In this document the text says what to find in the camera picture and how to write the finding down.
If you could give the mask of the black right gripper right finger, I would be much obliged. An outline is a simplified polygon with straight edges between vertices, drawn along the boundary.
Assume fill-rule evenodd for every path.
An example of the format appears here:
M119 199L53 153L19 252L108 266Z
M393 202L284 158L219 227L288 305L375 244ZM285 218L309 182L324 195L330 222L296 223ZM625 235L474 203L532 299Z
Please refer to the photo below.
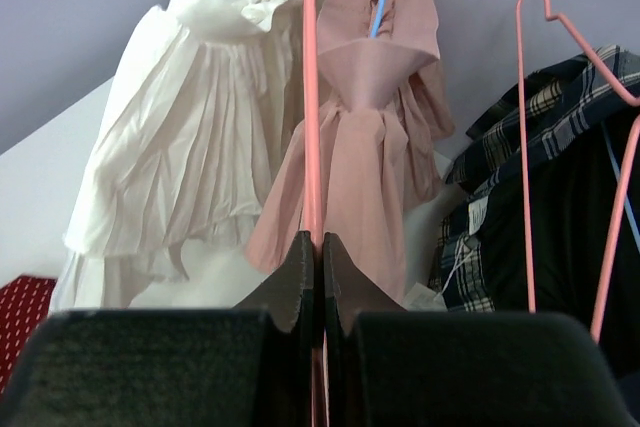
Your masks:
M323 245L333 426L630 426L586 330L557 314L408 311Z

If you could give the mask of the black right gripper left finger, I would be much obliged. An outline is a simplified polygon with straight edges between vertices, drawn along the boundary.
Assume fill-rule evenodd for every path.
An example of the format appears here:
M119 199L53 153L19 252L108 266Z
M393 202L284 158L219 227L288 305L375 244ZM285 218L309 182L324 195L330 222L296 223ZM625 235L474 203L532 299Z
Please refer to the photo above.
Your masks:
M5 426L308 426L313 245L230 309L69 311L18 358Z

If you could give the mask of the pink hanger of red garment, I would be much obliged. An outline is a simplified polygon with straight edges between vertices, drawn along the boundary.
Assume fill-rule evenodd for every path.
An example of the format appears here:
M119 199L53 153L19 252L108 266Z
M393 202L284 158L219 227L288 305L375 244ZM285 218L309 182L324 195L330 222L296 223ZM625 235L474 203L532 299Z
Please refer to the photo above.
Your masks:
M312 334L312 415L314 426L327 426L328 407L324 366L324 270L322 242L322 182L319 125L319 83L317 69L316 0L303 0L304 80L304 229L310 233L314 275Z

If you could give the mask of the red dotted garment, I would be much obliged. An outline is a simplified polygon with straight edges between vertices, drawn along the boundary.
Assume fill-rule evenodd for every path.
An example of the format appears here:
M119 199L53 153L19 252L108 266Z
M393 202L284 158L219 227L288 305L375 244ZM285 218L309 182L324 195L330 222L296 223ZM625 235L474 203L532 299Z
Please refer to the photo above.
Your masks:
M26 341L48 314L55 285L54 278L21 275L1 288L1 394L4 394L16 359Z

